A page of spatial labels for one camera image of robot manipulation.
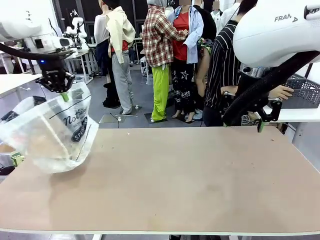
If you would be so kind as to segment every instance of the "black pants with star print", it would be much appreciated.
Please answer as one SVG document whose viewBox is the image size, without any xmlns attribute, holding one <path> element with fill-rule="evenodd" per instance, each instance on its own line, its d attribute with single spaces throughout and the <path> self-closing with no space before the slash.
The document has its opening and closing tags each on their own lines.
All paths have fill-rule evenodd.
<svg viewBox="0 0 320 240">
<path fill-rule="evenodd" d="M 194 65 L 174 58 L 171 64 L 171 77 L 175 110 L 183 110 L 186 114 L 193 113 L 195 111 L 194 84 L 192 83 Z"/>
</svg>

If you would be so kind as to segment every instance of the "green pants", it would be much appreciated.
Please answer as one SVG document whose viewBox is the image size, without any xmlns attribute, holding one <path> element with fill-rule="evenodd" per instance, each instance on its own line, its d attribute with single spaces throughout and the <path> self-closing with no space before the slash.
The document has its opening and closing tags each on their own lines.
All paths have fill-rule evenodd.
<svg viewBox="0 0 320 240">
<path fill-rule="evenodd" d="M 169 67 L 165 66 L 164 70 L 162 70 L 162 66 L 153 67 L 152 75 L 154 95 L 152 119 L 157 122 L 166 118 L 165 111 L 169 94 Z"/>
</svg>

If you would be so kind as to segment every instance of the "striped shirt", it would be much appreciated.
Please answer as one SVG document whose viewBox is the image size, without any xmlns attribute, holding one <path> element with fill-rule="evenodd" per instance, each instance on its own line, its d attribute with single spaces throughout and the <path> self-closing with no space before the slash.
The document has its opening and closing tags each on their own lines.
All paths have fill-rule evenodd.
<svg viewBox="0 0 320 240">
<path fill-rule="evenodd" d="M 221 102 L 221 88 L 237 86 L 241 62 L 237 59 L 233 39 L 238 22 L 229 21 L 213 42 L 205 106 L 217 109 Z"/>
</svg>

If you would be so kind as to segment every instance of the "beige jacket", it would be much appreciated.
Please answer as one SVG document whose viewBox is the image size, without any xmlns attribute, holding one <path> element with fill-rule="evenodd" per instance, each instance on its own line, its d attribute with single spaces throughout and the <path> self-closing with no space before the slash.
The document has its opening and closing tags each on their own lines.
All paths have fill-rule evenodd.
<svg viewBox="0 0 320 240">
<path fill-rule="evenodd" d="M 130 44 L 134 41 L 136 31 L 121 6 L 106 15 L 106 29 L 110 33 L 110 42 L 120 64 L 124 63 L 122 55 L 123 40 Z"/>
</svg>

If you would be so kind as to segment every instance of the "plaid shirt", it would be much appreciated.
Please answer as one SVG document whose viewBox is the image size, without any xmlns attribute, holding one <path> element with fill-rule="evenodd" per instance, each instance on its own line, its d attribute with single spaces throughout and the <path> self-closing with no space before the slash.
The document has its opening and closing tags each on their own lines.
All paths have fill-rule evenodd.
<svg viewBox="0 0 320 240">
<path fill-rule="evenodd" d="M 186 34 L 177 31 L 165 15 L 165 8 L 156 5 L 148 6 L 142 42 L 146 62 L 153 68 L 172 63 L 174 52 L 171 40 L 184 41 Z"/>
</svg>

